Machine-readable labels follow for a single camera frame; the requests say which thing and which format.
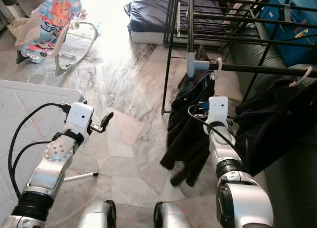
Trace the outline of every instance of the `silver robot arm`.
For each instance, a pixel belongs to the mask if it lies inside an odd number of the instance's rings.
[[[207,123],[233,145],[234,137],[226,122],[227,97],[209,98]],[[219,135],[209,131],[212,165],[218,177],[217,219],[224,228],[270,228],[273,211],[267,193],[251,175],[236,151]]]
[[[45,228],[50,208],[63,183],[66,169],[71,165],[78,147],[86,143],[92,130],[105,131],[113,113],[108,113],[100,126],[92,125],[94,109],[84,103],[64,104],[66,125],[62,133],[44,148],[43,158],[32,173],[17,206],[1,228]]]

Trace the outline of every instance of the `gray bedsheet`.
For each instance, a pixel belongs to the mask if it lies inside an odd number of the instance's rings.
[[[187,5],[187,0],[179,0]],[[195,5],[219,6],[218,2],[210,0],[195,0]],[[130,12],[130,28],[134,32],[165,32],[165,19],[168,0],[133,0]],[[181,10],[187,10],[187,6],[181,6]],[[221,13],[219,9],[195,7],[195,11],[212,11]],[[182,12],[181,22],[185,19],[186,12]],[[219,20],[195,19],[195,27],[223,31],[222,27],[202,26],[199,22],[222,23]]]

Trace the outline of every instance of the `marble floor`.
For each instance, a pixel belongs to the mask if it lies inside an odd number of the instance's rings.
[[[123,5],[131,0],[82,1],[89,13],[86,21],[99,26],[100,36],[78,67],[59,77],[54,76],[53,60],[15,64],[14,41],[8,30],[0,33],[1,79],[78,89],[95,108],[96,121],[109,110],[114,112],[106,134],[93,134],[67,171],[70,176],[95,170],[100,175],[65,183],[50,212],[48,227],[76,227],[88,204],[107,199],[116,203],[119,228],[153,227],[154,206],[161,200],[181,205],[193,227],[220,227],[215,216],[216,177],[210,161],[194,187],[186,183],[172,187],[170,172],[159,164],[166,150],[168,122],[168,114],[160,114],[167,49],[131,41],[126,28],[128,16],[123,11]],[[75,49],[74,43],[67,39],[65,48]],[[177,48],[173,55],[185,56],[185,52]],[[219,53],[210,55],[215,58]],[[173,59],[167,109],[184,74],[185,60]],[[233,72],[221,74],[215,91],[217,95],[242,97]]]

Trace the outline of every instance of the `baby bouncer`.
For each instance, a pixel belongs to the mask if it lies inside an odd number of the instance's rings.
[[[32,12],[24,30],[17,38],[16,63],[19,64],[28,58],[38,63],[45,57],[55,57],[56,76],[73,69],[86,56],[98,37],[98,32],[93,24],[78,22],[81,10],[80,0],[46,0],[41,4]],[[91,29],[94,31],[93,36],[90,38],[73,33],[69,34],[91,40],[87,50],[81,57],[61,52],[60,48],[69,28],[78,28],[79,24],[91,25]],[[62,67],[59,64],[60,56],[69,57],[72,61]]]

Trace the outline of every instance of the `blue bin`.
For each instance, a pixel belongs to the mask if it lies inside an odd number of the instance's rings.
[[[285,1],[286,0],[270,0],[270,3],[281,4],[285,3]],[[317,8],[317,0],[290,0],[289,4]],[[285,20],[283,8],[266,6],[261,12],[261,18],[278,20],[280,14],[282,14],[282,20]],[[290,19],[292,22],[296,23],[317,25],[316,12],[290,9]],[[268,33],[272,35],[275,24],[265,24],[265,26]],[[279,25],[274,40],[290,41],[301,44],[315,44],[317,42],[317,36],[305,37],[315,34],[317,34],[317,29]],[[317,64],[317,48],[277,45],[277,49],[279,50],[286,66],[293,66],[301,63]]]

